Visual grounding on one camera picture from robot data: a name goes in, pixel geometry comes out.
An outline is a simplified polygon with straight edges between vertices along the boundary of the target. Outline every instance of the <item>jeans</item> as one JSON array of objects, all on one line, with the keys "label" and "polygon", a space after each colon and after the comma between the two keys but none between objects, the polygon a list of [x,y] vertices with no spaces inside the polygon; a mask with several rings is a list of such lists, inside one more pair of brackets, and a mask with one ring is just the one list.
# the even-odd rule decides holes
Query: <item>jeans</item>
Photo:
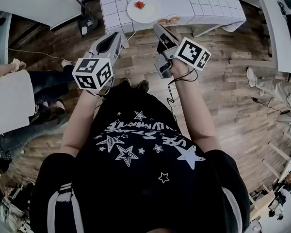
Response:
[{"label": "jeans", "polygon": [[51,120],[41,124],[30,124],[17,130],[0,135],[0,154],[5,160],[19,156],[25,145],[46,133],[52,132],[68,121],[66,114],[57,114]]},{"label": "jeans", "polygon": [[73,65],[67,65],[62,72],[29,71],[35,103],[55,102],[60,96],[69,92],[68,82],[74,80]]}]

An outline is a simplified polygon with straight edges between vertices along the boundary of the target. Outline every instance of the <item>orange item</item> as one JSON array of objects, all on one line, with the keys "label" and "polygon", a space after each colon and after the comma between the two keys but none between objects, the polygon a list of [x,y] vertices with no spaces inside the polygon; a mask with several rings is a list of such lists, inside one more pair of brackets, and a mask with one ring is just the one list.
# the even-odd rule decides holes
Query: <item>orange item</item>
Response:
[{"label": "orange item", "polygon": [[143,9],[145,7],[145,4],[141,1],[138,1],[135,3],[135,7],[138,9]]}]

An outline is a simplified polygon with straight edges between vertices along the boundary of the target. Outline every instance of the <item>desk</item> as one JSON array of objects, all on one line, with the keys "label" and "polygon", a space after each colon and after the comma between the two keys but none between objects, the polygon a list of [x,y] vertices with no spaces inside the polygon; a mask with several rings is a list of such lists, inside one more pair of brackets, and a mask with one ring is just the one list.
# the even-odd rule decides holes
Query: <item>desk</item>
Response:
[{"label": "desk", "polygon": [[4,17],[5,22],[0,26],[0,65],[8,64],[9,32],[12,14],[3,12],[0,18]]},{"label": "desk", "polygon": [[157,0],[161,4],[161,19],[141,24],[132,21],[127,15],[127,4],[130,1],[100,0],[107,32],[124,34],[151,29],[156,22],[164,26],[208,24],[203,32],[227,25],[224,29],[232,32],[246,21],[239,0]]},{"label": "desk", "polygon": [[274,67],[281,72],[291,73],[291,38],[286,20],[281,14],[277,1],[285,5],[287,14],[291,11],[284,0],[259,0],[270,33]]}]

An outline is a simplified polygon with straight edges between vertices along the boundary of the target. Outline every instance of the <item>white sneaker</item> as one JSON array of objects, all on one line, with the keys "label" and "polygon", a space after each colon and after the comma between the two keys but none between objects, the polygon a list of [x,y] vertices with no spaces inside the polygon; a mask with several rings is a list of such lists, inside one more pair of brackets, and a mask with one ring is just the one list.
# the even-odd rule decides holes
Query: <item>white sneaker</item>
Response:
[{"label": "white sneaker", "polygon": [[71,63],[67,60],[63,60],[62,61],[62,67],[65,67],[65,66],[68,66],[68,65],[71,65]]},{"label": "white sneaker", "polygon": [[249,81],[249,85],[250,87],[255,87],[256,86],[256,82],[257,82],[257,76],[254,74],[253,70],[251,67],[247,68],[247,72],[246,72],[248,81]]}]

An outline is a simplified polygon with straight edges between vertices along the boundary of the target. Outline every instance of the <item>white plate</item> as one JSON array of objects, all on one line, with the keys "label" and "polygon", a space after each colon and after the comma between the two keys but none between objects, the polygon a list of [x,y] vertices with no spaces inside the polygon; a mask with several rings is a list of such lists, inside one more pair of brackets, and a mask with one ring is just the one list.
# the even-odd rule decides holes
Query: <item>white plate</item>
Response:
[{"label": "white plate", "polygon": [[[135,7],[135,3],[141,1],[145,4],[143,9]],[[127,6],[129,17],[139,23],[151,23],[160,19],[161,5],[157,0],[131,0]]]}]

